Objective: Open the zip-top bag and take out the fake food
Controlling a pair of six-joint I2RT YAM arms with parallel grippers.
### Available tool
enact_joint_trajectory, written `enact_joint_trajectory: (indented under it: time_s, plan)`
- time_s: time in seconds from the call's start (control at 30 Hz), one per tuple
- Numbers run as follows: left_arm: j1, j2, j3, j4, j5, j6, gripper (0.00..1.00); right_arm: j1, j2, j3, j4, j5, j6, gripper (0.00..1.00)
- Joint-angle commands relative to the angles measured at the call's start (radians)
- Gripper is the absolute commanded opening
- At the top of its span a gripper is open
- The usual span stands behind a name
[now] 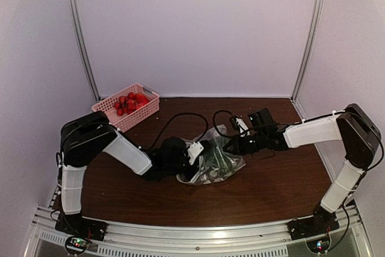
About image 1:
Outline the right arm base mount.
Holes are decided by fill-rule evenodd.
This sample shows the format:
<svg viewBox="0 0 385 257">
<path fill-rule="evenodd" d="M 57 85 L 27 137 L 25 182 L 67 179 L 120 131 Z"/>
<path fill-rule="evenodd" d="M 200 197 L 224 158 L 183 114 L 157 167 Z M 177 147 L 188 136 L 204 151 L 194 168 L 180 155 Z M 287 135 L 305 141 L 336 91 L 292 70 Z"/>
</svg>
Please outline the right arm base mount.
<svg viewBox="0 0 385 257">
<path fill-rule="evenodd" d="M 292 241 L 305 240 L 310 252 L 318 255 L 328 251 L 331 247 L 331 231 L 340 228 L 337 220 L 324 223 L 315 217 L 295 218 L 287 226 Z"/>
</svg>

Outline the red fake lychee bunch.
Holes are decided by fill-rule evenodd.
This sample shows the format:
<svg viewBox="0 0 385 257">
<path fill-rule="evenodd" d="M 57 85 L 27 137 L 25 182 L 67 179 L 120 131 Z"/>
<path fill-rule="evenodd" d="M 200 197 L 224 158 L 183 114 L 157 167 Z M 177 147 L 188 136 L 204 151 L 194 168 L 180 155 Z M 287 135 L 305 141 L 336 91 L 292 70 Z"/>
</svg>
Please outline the red fake lychee bunch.
<svg viewBox="0 0 385 257">
<path fill-rule="evenodd" d="M 144 94 L 130 92 L 127 95 L 118 98 L 117 102 L 114 103 L 114 109 L 116 114 L 120 117 L 125 114 L 130 115 L 148 103 L 149 98 Z"/>
</svg>

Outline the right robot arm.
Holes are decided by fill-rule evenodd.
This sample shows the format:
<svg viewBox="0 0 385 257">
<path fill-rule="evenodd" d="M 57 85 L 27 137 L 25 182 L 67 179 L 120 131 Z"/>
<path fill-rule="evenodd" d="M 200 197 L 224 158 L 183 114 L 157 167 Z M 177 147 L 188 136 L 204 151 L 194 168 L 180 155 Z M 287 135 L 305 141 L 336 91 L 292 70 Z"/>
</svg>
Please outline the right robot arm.
<svg viewBox="0 0 385 257">
<path fill-rule="evenodd" d="M 248 118 L 250 128 L 243 120 L 232 118 L 231 123 L 239 129 L 239 134 L 228 138 L 223 151 L 243 156 L 263 149 L 286 151 L 329 141 L 343 143 L 343 166 L 308 222 L 314 234 L 322 233 L 331 225 L 335 211 L 358 187 L 367 172 L 379 165 L 374 161 L 376 153 L 384 152 L 380 131 L 357 104 L 291 124 L 275 122 L 268 108 L 250 113 Z"/>
</svg>

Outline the clear zip top bag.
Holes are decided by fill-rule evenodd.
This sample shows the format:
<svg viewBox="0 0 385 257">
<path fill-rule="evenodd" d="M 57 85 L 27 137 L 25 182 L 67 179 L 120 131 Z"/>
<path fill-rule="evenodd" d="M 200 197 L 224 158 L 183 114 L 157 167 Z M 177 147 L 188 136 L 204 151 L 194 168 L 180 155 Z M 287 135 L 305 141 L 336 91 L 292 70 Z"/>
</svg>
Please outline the clear zip top bag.
<svg viewBox="0 0 385 257">
<path fill-rule="evenodd" d="M 176 179 L 180 183 L 198 186 L 222 182 L 246 166 L 243 157 L 223 151 L 223 146 L 228 140 L 214 128 L 207 131 L 200 143 L 203 144 L 204 141 L 208 141 L 209 147 L 197 160 L 198 171 L 191 178 L 186 173 L 178 174 Z"/>
</svg>

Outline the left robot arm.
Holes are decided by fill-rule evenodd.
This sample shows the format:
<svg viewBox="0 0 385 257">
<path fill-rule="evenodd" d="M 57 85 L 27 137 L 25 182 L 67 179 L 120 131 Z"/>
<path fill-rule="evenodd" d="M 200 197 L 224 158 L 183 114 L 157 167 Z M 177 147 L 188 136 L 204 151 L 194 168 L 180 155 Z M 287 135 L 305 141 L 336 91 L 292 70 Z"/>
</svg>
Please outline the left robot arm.
<svg viewBox="0 0 385 257">
<path fill-rule="evenodd" d="M 200 169 L 200 160 L 210 144 L 202 137 L 188 144 L 169 137 L 159 148 L 143 149 L 131 141 L 98 111 L 63 125 L 57 153 L 58 184 L 61 187 L 59 220 L 73 235 L 86 231 L 82 218 L 81 195 L 87 167 L 105 153 L 147 181 L 184 175 L 192 179 Z"/>
</svg>

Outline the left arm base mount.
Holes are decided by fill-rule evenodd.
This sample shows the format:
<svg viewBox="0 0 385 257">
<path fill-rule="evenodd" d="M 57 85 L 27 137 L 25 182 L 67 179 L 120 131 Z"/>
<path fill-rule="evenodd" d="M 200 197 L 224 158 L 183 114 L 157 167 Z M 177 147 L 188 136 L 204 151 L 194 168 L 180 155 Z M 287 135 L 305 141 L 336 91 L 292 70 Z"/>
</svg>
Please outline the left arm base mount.
<svg viewBox="0 0 385 257">
<path fill-rule="evenodd" d="M 87 218 L 61 218 L 56 221 L 55 229 L 65 233 L 68 237 L 64 241 L 64 248 L 70 255 L 85 253 L 93 241 L 103 241 L 107 223 Z"/>
</svg>

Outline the green fake cucumber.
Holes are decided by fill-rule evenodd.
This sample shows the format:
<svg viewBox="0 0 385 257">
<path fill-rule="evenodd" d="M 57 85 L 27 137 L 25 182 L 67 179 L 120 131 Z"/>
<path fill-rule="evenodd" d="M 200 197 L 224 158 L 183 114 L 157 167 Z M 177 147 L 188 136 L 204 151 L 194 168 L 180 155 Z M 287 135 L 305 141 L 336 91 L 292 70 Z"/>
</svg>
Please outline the green fake cucumber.
<svg viewBox="0 0 385 257">
<path fill-rule="evenodd" d="M 244 166 L 242 158 L 223 151 L 227 140 L 221 136 L 206 139 L 211 148 L 202 157 L 205 160 L 204 173 L 211 178 L 227 179 Z"/>
</svg>

